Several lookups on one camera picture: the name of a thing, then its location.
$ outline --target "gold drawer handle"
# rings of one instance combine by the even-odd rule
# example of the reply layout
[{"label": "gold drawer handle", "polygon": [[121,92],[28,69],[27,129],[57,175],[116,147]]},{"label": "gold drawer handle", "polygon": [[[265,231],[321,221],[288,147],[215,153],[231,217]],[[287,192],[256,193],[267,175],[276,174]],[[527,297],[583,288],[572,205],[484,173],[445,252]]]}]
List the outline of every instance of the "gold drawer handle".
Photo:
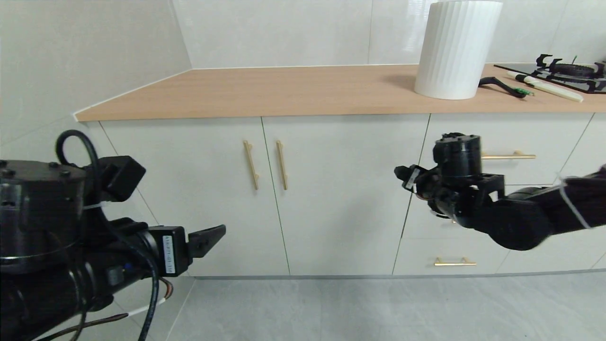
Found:
[{"label": "gold drawer handle", "polygon": [[511,155],[486,155],[482,153],[482,160],[528,160],[535,158],[535,154],[524,154],[519,150],[514,151]]},{"label": "gold drawer handle", "polygon": [[250,153],[253,145],[248,143],[248,141],[244,141],[244,149],[246,149],[246,155],[248,155],[248,166],[250,167],[250,173],[253,176],[253,182],[255,184],[255,190],[259,190],[259,174],[255,172],[255,164],[253,163],[253,155]]},{"label": "gold drawer handle", "polygon": [[286,168],[284,167],[284,152],[282,151],[282,148],[284,148],[284,145],[280,141],[277,141],[276,146],[278,147],[278,158],[280,161],[280,171],[282,172],[282,184],[284,185],[284,190],[286,191],[288,189],[288,183],[287,183],[288,176],[286,175]]},{"label": "gold drawer handle", "polygon": [[440,257],[436,258],[436,261],[433,263],[433,266],[467,266],[467,265],[478,265],[476,262],[470,262],[467,257],[463,257],[460,263],[444,263],[440,259]]}]

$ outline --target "drawer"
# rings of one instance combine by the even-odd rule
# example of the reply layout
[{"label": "drawer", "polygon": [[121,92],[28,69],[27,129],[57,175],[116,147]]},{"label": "drawer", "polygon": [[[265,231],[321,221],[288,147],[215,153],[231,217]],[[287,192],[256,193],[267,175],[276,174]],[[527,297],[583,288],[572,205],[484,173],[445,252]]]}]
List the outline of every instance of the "drawer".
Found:
[{"label": "drawer", "polygon": [[[505,194],[510,194],[526,186],[505,186]],[[402,238],[482,238],[485,234],[459,226],[449,219],[438,218],[431,213],[427,202],[411,198],[408,216],[404,225]]]},{"label": "drawer", "polygon": [[494,274],[507,252],[486,235],[481,238],[402,239],[393,274]]},{"label": "drawer", "polygon": [[434,141],[443,133],[460,132],[480,135],[482,151],[487,155],[513,155],[518,150],[536,156],[522,160],[484,160],[485,173],[504,174],[507,184],[552,183],[590,118],[590,113],[432,114],[421,166],[433,167],[431,151]]},{"label": "drawer", "polygon": [[591,269],[606,252],[606,226],[553,235],[528,251],[511,251],[498,273]]}]

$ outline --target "black robotic arm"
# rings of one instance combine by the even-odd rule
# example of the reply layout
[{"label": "black robotic arm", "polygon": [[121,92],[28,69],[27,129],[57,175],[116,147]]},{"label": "black robotic arm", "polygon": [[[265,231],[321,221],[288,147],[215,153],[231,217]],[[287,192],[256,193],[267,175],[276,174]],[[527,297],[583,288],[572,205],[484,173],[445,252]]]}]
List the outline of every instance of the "black robotic arm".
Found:
[{"label": "black robotic arm", "polygon": [[[482,173],[479,136],[444,134],[433,158],[438,165],[429,170],[396,167],[402,187],[427,200],[438,217],[486,233],[505,248],[529,250],[550,235],[606,225],[606,164],[558,186],[505,196],[504,176]],[[496,201],[490,198],[494,192]]]},{"label": "black robotic arm", "polygon": [[[70,136],[84,142],[91,165],[80,168],[65,159],[62,145]],[[128,199],[145,168],[126,156],[98,159],[77,130],[62,133],[56,151],[60,163],[0,160],[1,339],[33,340],[80,313],[75,340],[88,311],[105,308],[113,294],[151,277],[143,341],[159,279],[185,272],[225,235],[225,226],[186,236],[181,226],[108,221],[100,201]]]}]

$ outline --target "gas stove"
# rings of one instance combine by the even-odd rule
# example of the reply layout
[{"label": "gas stove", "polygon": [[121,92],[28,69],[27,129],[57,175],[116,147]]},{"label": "gas stove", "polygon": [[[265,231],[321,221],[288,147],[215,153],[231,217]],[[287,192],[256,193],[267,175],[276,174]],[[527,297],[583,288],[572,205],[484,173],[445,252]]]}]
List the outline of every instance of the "gas stove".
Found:
[{"label": "gas stove", "polygon": [[560,63],[561,58],[554,58],[547,64],[546,57],[552,57],[552,55],[542,54],[536,59],[536,64],[515,63],[495,66],[584,93],[606,93],[606,76],[604,75],[606,61],[596,62],[594,66],[590,66],[574,64],[574,61],[572,64]]}]

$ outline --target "white cabinet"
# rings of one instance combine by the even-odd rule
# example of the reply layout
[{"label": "white cabinet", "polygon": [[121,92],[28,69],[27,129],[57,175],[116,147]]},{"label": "white cabinet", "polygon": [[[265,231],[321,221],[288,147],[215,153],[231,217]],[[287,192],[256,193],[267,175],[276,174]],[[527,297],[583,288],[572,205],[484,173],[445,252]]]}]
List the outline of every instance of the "white cabinet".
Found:
[{"label": "white cabinet", "polygon": [[428,116],[263,118],[291,274],[391,274]]},{"label": "white cabinet", "polygon": [[449,113],[432,114],[421,166],[432,167],[431,150],[443,133],[482,137],[487,155],[514,155],[516,150],[535,159],[484,160],[485,173],[504,174],[507,184],[552,183],[587,126],[590,113]]},{"label": "white cabinet", "polygon": [[[188,232],[227,226],[225,237],[189,267],[190,275],[288,274],[260,118],[102,125],[118,154],[147,169],[139,189],[160,224]],[[258,190],[244,140],[253,146]]]},{"label": "white cabinet", "polygon": [[494,274],[508,249],[483,233],[473,232],[473,238],[402,239],[393,274]]},{"label": "white cabinet", "polygon": [[582,177],[606,164],[606,113],[596,113],[562,169],[562,176]]},{"label": "white cabinet", "polygon": [[[506,186],[505,194],[523,187]],[[435,217],[426,201],[411,200],[394,275],[494,274],[499,269],[508,249],[484,233]]]}]

